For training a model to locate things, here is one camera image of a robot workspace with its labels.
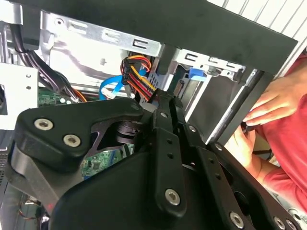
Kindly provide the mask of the person's right hand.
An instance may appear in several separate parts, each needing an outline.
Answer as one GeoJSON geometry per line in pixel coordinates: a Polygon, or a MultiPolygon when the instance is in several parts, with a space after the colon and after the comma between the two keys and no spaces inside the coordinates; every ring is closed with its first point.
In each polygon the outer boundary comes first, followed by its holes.
{"type": "Polygon", "coordinates": [[[257,126],[290,116],[297,110],[299,101],[306,93],[305,74],[290,74],[279,78],[269,84],[243,121],[249,126],[257,126]]]}

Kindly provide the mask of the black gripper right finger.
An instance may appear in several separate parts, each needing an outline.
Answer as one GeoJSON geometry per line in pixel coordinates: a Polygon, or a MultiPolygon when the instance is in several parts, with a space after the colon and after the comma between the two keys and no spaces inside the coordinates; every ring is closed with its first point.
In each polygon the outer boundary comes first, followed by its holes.
{"type": "Polygon", "coordinates": [[[299,224],[219,143],[205,145],[171,102],[183,164],[187,210],[182,230],[297,230],[299,224]]]}

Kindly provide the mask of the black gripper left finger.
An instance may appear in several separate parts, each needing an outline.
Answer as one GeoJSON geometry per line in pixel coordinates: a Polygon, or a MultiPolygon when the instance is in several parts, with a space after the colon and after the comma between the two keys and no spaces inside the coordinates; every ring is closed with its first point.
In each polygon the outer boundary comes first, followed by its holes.
{"type": "Polygon", "coordinates": [[[17,118],[11,167],[51,216],[67,191],[131,156],[146,125],[174,129],[175,97],[156,90],[152,111],[129,98],[28,109],[17,118]]]}

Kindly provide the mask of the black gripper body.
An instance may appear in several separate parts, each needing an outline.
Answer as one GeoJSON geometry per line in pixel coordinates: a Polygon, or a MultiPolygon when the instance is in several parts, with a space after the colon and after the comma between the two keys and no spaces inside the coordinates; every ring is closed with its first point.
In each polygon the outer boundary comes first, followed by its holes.
{"type": "Polygon", "coordinates": [[[187,210],[180,141],[146,125],[131,156],[67,191],[52,230],[181,230],[187,210]]]}

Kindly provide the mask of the person's left hand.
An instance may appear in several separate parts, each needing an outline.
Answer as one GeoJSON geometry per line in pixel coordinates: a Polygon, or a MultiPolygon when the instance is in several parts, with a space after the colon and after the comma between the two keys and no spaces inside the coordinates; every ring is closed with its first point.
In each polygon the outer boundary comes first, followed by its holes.
{"type": "Polygon", "coordinates": [[[255,131],[243,133],[242,127],[239,126],[225,144],[225,148],[259,183],[263,183],[265,176],[278,167],[253,154],[255,140],[255,131]]]}

